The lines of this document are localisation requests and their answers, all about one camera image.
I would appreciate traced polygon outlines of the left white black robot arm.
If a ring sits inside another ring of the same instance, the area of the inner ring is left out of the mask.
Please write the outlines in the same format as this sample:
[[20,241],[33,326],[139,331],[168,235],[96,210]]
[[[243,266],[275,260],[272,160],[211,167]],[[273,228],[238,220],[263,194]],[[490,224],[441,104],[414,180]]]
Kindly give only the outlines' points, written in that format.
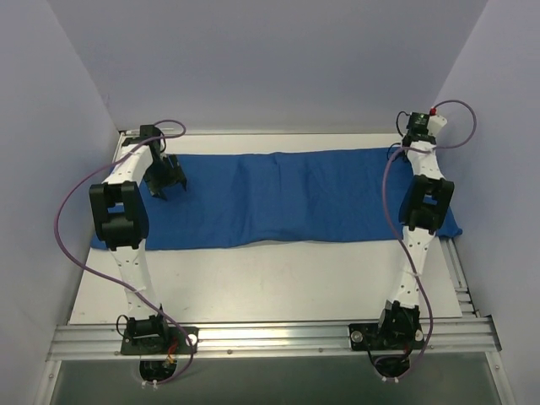
[[140,185],[144,183],[152,197],[165,200],[165,188],[176,185],[186,188],[187,184],[178,159],[162,149],[162,139],[162,135],[127,139],[111,173],[89,189],[97,238],[113,256],[126,292],[124,336],[139,338],[151,354],[160,354],[169,347],[170,332],[159,314],[162,305],[146,260],[149,216]]

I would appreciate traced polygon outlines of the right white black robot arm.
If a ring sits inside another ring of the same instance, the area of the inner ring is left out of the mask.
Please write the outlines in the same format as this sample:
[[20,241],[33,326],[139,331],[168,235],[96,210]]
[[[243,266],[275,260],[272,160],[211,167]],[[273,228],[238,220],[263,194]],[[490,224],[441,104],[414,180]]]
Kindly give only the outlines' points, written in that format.
[[265,251],[197,319],[374,318],[419,306],[429,243],[460,233],[435,144],[380,135],[209,134],[168,143],[187,183],[153,205],[154,250]]

